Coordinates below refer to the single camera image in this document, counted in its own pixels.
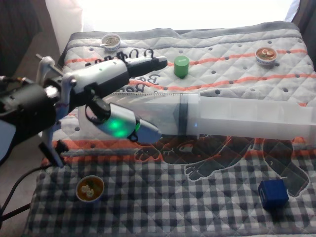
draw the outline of black and white plaid pattern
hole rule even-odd
[[[184,165],[164,161],[90,161],[49,168],[38,177],[25,234],[70,236],[247,236],[316,233],[316,160],[293,159],[310,183],[283,210],[262,208],[258,185],[279,178],[257,153],[191,181]],[[77,182],[103,178],[101,200],[77,200]]]

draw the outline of green cylinder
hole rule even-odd
[[[189,59],[185,56],[178,56],[174,60],[173,73],[179,77],[184,78],[189,73]]]

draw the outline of blue block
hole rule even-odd
[[[266,210],[283,207],[288,201],[286,187],[281,179],[261,181],[258,192]]]

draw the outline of bowl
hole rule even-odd
[[[100,199],[104,192],[104,182],[96,175],[80,179],[76,186],[76,195],[80,201],[91,203]]]
[[[277,52],[272,48],[261,47],[256,50],[256,59],[257,62],[261,65],[271,66],[274,65],[277,59]]]
[[[102,37],[100,46],[107,51],[116,51],[120,47],[120,37],[116,34],[108,34]]]

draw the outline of green light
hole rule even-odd
[[[127,132],[127,131],[124,131],[124,130],[115,132],[115,133],[113,134],[114,137],[118,137],[118,138],[126,137],[127,135],[128,135],[128,132]]]
[[[119,129],[122,125],[123,125],[122,121],[120,121],[120,120],[113,120],[113,121],[110,121],[110,122],[109,122],[108,128],[109,128],[110,130],[117,130],[117,129]]]
[[[137,132],[140,128],[140,122],[138,124],[136,124],[136,127],[135,127],[135,132]]]

